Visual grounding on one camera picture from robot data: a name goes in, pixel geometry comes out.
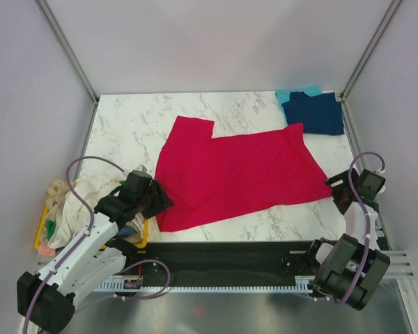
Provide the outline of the magenta red t shirt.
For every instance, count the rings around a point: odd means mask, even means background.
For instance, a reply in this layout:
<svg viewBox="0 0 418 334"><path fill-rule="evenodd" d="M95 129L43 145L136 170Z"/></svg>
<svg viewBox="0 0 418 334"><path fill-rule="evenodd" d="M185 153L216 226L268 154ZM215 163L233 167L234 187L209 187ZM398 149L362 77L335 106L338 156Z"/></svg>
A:
<svg viewBox="0 0 418 334"><path fill-rule="evenodd" d="M214 121L178 116L155 176L174 205L162 232L328 198L326 174L304 144L304 127L215 138Z"/></svg>

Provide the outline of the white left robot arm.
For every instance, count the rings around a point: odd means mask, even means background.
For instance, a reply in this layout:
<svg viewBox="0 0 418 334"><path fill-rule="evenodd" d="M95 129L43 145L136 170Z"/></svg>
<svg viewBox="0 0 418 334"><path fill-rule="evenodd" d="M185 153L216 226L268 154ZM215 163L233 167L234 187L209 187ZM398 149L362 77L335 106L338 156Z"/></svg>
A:
<svg viewBox="0 0 418 334"><path fill-rule="evenodd" d="M134 170L120 186L89 209L90 222L47 265L17 280L17 311L22 332L30 327L60 333L77 306L103 281L116 273L133 273L139 257L122 250L118 232L137 214L151 218L173 206L160 182Z"/></svg>

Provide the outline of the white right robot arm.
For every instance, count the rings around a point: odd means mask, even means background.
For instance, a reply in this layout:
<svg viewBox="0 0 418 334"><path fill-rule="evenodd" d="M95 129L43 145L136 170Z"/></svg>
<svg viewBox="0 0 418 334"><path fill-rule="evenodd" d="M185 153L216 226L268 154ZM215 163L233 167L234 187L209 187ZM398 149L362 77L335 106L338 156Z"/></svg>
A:
<svg viewBox="0 0 418 334"><path fill-rule="evenodd" d="M376 196L385 178L354 168L326 181L332 187L336 208L346 220L346 232L339 240L314 241L305 256L306 268L315 273L310 297L314 301L333 300L362 310L386 274L390 258L378 246Z"/></svg>

